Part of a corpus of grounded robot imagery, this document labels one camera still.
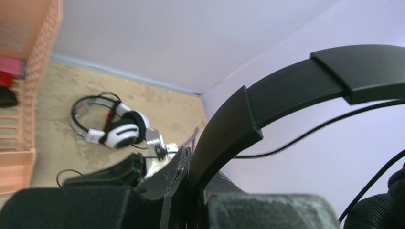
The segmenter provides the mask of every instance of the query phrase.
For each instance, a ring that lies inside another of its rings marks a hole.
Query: black cable
[[[148,149],[147,147],[140,147],[140,146],[137,146],[135,144],[131,144],[131,146],[133,146],[135,148],[138,148],[138,149]]]
[[[171,152],[171,153],[165,153],[165,155],[167,154],[176,154],[177,152]],[[157,156],[143,156],[144,158],[159,158]]]
[[[367,111],[370,111],[370,110],[375,110],[375,109],[378,109],[378,108],[383,108],[383,107],[388,107],[388,106],[401,105],[401,104],[405,104],[405,100],[393,100],[393,101],[389,101],[389,102],[385,102],[385,103],[374,104],[374,105],[371,105],[371,106],[363,107],[363,108],[360,108],[358,110],[355,110],[355,111],[352,111],[352,112],[349,112],[349,113],[346,113],[346,114],[342,114],[342,115],[337,116],[337,117],[335,117],[333,119],[330,119],[330,120],[316,126],[315,128],[307,131],[303,135],[297,137],[296,139],[292,140],[291,142],[287,143],[286,145],[284,145],[284,146],[282,146],[282,147],[280,147],[280,148],[278,148],[276,150],[273,150],[273,151],[270,151],[270,152],[267,152],[267,153],[264,153],[264,154],[258,154],[258,155],[235,156],[234,159],[256,159],[256,158],[272,156],[274,154],[277,154],[277,153],[289,148],[290,146],[294,145],[295,143],[301,141],[302,139],[308,137],[309,135],[315,133],[316,131],[318,131],[318,130],[320,130],[320,129],[322,129],[322,128],[324,128],[324,127],[326,127],[326,126],[328,126],[328,125],[330,125],[332,123],[335,123],[335,122],[340,121],[342,119],[345,119],[345,118],[348,118],[348,117],[351,117],[351,116],[354,116],[354,115],[358,115],[358,114],[361,114],[361,113],[364,113],[364,112],[367,112]]]
[[[82,174],[81,172],[79,172],[79,171],[77,171],[77,170],[74,170],[74,169],[69,169],[69,168],[68,168],[68,169],[61,170],[61,171],[59,171],[58,174],[56,174],[56,183],[58,184],[59,187],[62,187],[62,185],[59,183],[59,176],[60,176],[62,173],[67,172],[67,171],[75,172],[75,173],[78,173],[78,174],[80,174],[80,175],[83,176],[83,174]]]
[[[117,94],[115,94],[114,92],[103,91],[103,92],[100,92],[97,96],[102,96],[104,94],[112,95],[112,96],[116,97],[121,102],[121,99],[119,98],[119,96]]]
[[[405,149],[402,150],[399,154],[395,155],[391,160],[389,160],[374,176],[371,180],[364,186],[364,188],[356,195],[356,197],[351,201],[349,206],[343,211],[339,217],[339,222],[346,217],[349,211],[356,205],[357,202],[363,197],[363,195],[373,186],[373,184],[393,165],[395,162],[399,161],[401,158],[405,157]]]

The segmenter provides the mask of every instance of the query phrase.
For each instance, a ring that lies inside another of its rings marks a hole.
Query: baseboard
[[[123,72],[118,72],[112,69],[105,69],[99,66],[92,66],[89,63],[85,63],[73,58],[66,58],[57,54],[52,54],[51,55],[51,60],[55,61],[55,62],[60,62],[60,63],[64,63],[67,65],[71,65],[71,66],[75,66],[78,68],[83,68],[83,69],[87,69],[87,70],[91,70],[94,72],[98,72],[98,73],[104,73],[107,75],[112,75],[115,77],[119,77],[119,78],[123,78],[126,80],[130,80],[130,81],[135,81],[135,82],[140,82],[140,83],[144,83],[144,84],[148,84],[148,85],[152,85],[155,87],[159,87],[159,88],[163,88],[163,89],[167,89],[167,90],[171,90],[171,91],[175,91],[175,92],[180,92],[180,93],[184,93],[184,94],[189,94],[189,95],[193,95],[193,96],[197,96],[199,97],[200,94],[199,93],[195,93],[195,92],[190,92],[188,90],[185,90],[183,88],[179,88],[173,85],[167,85],[165,83],[159,83],[159,82],[155,82],[155,81],[149,81],[149,80],[145,80],[145,77],[139,77],[133,74],[129,74],[129,73],[123,73]]]

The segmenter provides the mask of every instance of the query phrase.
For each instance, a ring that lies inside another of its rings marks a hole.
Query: white wall
[[[66,0],[53,56],[202,93],[340,0]]]
[[[364,43],[405,46],[405,1],[344,0],[334,5],[203,93],[207,116],[210,118],[243,84],[250,86],[274,71],[307,59],[312,51]],[[336,99],[288,115],[264,128],[265,139],[242,154],[278,148],[312,127],[360,106],[350,107],[343,99]],[[248,192],[325,196],[341,214],[380,167],[405,148],[404,117],[404,106],[371,111],[333,124],[281,154],[232,160],[222,171]],[[388,171],[367,195],[386,192],[389,176],[403,162]]]

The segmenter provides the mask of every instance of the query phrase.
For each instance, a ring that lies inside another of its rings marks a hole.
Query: beige floor
[[[166,143],[179,145],[196,126],[203,130],[206,125],[203,105],[198,97],[50,62],[36,109],[37,161],[32,176],[33,187],[55,187],[55,176],[62,169],[91,172],[138,151],[133,147],[114,150],[88,143],[70,128],[68,119],[73,102],[104,90],[115,92],[126,105],[144,113]],[[86,127],[102,128],[107,112],[104,107],[94,106],[81,122]],[[6,199],[0,198],[0,207]]]

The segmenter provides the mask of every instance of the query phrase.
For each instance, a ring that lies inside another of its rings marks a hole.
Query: orange plastic basket
[[[0,194],[30,183],[37,92],[61,21],[62,0],[0,1],[0,56],[27,62],[25,79],[11,87],[19,105],[0,108]]]

